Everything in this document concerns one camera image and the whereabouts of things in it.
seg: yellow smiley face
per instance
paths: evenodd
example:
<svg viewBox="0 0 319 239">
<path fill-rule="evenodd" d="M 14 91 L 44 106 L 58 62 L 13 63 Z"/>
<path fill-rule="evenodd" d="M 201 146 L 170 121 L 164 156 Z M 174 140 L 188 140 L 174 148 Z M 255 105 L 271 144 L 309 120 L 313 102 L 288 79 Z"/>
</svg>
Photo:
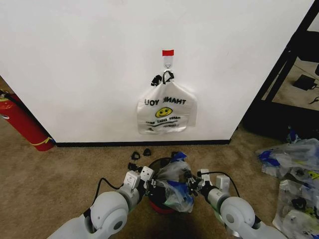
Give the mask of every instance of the yellow smiley face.
<svg viewBox="0 0 319 239">
<path fill-rule="evenodd" d="M 163 107 L 159 111 L 156 112 L 155 116 L 157 118 L 161 118 L 161 117 L 165 117 L 165 116 L 170 115 L 172 112 L 173 112 L 173 110 L 171 108 Z"/>
</svg>

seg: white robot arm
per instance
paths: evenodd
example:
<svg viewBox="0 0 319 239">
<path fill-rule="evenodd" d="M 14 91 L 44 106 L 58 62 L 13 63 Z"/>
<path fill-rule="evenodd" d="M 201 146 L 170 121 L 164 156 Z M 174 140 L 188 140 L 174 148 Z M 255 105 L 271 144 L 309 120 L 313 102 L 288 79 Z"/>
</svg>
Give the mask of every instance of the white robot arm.
<svg viewBox="0 0 319 239">
<path fill-rule="evenodd" d="M 78 218 L 73 218 L 55 231 L 49 239 L 107 239 L 126 224 L 128 213 L 140 202 L 154 171 L 126 173 L 123 186 L 116 192 L 100 194 L 93 205 Z"/>
<path fill-rule="evenodd" d="M 230 234 L 243 239 L 286 239 L 280 231 L 260 221 L 247 201 L 229 196 L 229 177 L 217 176 L 216 186 L 213 186 L 208 169 L 201 169 L 197 175 L 202 178 L 200 193 Z"/>
<path fill-rule="evenodd" d="M 133 167 L 133 170 L 126 173 L 119 190 L 100 194 L 87 211 L 66 222 L 49 239 L 107 239 L 119 232 L 126 224 L 128 213 L 148 191 L 153 175 L 151 168 Z M 275 228 L 260 221 L 247 201 L 240 197 L 230 197 L 229 177 L 217 176 L 216 186 L 213 186 L 207 169 L 201 169 L 198 176 L 201 177 L 200 184 L 196 185 L 195 180 L 190 178 L 189 187 L 193 186 L 205 197 L 215 210 L 218 220 L 225 224 L 233 236 L 243 239 L 286 238 Z"/>
</svg>

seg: fire extinguisher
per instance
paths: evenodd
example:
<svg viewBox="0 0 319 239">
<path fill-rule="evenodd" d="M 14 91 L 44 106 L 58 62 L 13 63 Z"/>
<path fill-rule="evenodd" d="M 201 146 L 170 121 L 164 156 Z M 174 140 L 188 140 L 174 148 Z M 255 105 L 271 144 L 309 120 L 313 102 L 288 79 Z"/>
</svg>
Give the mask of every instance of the fire extinguisher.
<svg viewBox="0 0 319 239">
<path fill-rule="evenodd" d="M 16 94 L 0 90 L 0 116 L 7 120 L 38 151 L 47 151 L 54 146 L 52 138 L 48 136 Z"/>
</svg>

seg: pile of plastic bags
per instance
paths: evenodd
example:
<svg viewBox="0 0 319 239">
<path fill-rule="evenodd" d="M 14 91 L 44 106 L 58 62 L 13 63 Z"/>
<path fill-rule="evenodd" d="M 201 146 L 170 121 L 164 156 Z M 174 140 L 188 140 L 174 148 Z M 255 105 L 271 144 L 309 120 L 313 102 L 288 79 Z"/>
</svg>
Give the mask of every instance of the pile of plastic bags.
<svg viewBox="0 0 319 239">
<path fill-rule="evenodd" d="M 262 171 L 282 179 L 274 226 L 289 239 L 319 239 L 319 141 L 258 150 Z"/>
<path fill-rule="evenodd" d="M 190 166 L 185 162 L 185 158 L 184 153 L 176 153 L 170 163 L 156 174 L 156 186 L 165 188 L 164 205 L 178 212 L 190 213 L 193 210 L 194 198 L 188 193 L 184 176 L 185 172 L 190 171 Z"/>
</svg>

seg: carpet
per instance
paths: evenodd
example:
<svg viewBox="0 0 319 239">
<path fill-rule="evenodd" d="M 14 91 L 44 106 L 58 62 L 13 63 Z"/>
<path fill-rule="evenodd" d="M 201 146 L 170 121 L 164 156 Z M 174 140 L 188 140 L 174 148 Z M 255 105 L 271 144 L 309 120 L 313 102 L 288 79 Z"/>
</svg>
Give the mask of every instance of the carpet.
<svg viewBox="0 0 319 239">
<path fill-rule="evenodd" d="M 3 239 L 47 238 L 92 203 L 97 183 L 106 177 L 122 184 L 133 151 L 146 147 L 53 148 L 38 152 L 11 125 L 0 119 L 0 231 Z M 274 218 L 279 180 L 261 172 L 254 152 L 280 142 L 249 133 L 241 126 L 229 145 L 152 146 L 139 165 L 183 151 L 193 172 L 200 168 L 231 175 L 241 196 L 268 225 Z M 100 192 L 111 191 L 102 184 Z M 199 195 L 189 214 L 160 215 L 144 197 L 113 239 L 226 239 L 224 226 Z"/>
</svg>

